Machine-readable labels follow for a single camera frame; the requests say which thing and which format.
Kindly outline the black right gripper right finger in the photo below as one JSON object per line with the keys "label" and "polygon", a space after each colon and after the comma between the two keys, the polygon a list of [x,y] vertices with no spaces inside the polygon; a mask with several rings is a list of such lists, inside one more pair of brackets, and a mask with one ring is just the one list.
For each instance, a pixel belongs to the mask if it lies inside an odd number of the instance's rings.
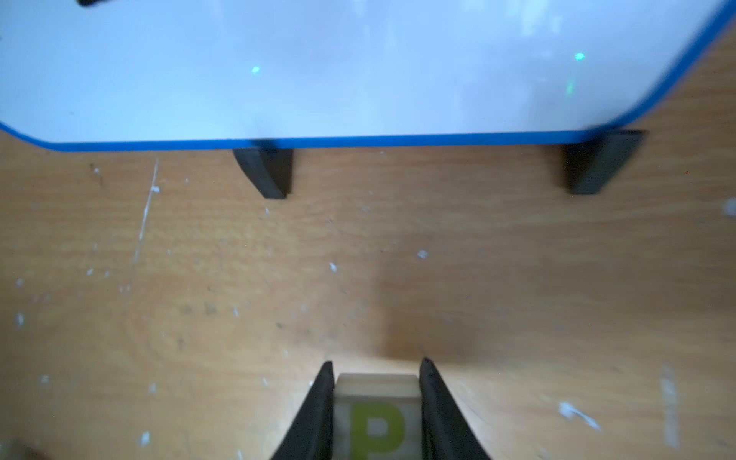
{"label": "black right gripper right finger", "polygon": [[490,460],[430,358],[420,366],[422,456],[429,460]]}

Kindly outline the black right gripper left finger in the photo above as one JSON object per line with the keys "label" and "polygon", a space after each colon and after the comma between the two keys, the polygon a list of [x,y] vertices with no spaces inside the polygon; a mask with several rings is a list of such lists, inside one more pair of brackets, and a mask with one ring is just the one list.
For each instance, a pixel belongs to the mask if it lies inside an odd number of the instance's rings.
{"label": "black right gripper left finger", "polygon": [[333,362],[320,367],[312,386],[272,460],[330,460],[334,444]]}

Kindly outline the wooden block green P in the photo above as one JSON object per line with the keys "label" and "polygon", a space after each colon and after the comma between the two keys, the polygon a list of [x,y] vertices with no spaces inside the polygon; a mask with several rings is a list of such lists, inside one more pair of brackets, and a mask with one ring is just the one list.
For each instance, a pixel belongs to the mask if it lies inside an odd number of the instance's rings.
{"label": "wooden block green P", "polygon": [[419,379],[411,374],[341,374],[333,393],[333,458],[420,459]]}

